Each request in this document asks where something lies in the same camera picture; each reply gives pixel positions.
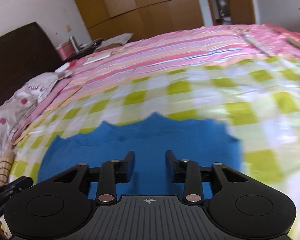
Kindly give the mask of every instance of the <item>green and white checkered cloth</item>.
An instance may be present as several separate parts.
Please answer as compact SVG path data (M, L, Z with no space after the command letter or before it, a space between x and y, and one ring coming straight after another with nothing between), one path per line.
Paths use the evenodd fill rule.
M176 120L227 122L229 133L242 140L245 173L290 197L295 193L290 183L300 172L300 60L278 57L245 60L226 68L192 66L60 107L18 144L10 181L22 175L36 181L56 135L89 133L102 121L136 122L152 112ZM299 215L300 210L291 231L298 240Z

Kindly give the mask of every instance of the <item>dark brown headboard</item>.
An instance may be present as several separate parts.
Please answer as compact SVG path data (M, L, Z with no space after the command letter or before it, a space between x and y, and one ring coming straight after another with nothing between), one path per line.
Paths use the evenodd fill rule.
M63 64L53 44L37 23L0 37L0 105L29 79L55 71Z

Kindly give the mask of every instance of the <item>silver screw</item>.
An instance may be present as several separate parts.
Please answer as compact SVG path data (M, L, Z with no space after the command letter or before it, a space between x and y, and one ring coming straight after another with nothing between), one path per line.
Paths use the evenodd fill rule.
M103 194L98 197L98 200L100 200L101 202L110 202L113 199L114 199L114 197L110 194Z
M190 202L198 202L201 200L201 197L197 194L190 194L186 196L186 200Z

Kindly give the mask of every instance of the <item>gray panel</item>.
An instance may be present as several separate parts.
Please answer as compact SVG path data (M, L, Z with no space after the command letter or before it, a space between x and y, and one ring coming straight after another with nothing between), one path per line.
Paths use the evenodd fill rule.
M184 205L176 196L123 196L115 205L97 208L92 219L76 233L60 238L90 239L241 240L215 227L202 208Z

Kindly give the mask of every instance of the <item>pink container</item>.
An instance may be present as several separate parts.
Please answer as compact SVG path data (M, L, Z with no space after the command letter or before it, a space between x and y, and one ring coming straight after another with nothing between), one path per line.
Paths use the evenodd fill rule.
M56 50L62 60L66 60L75 53L74 47L70 41L60 44Z

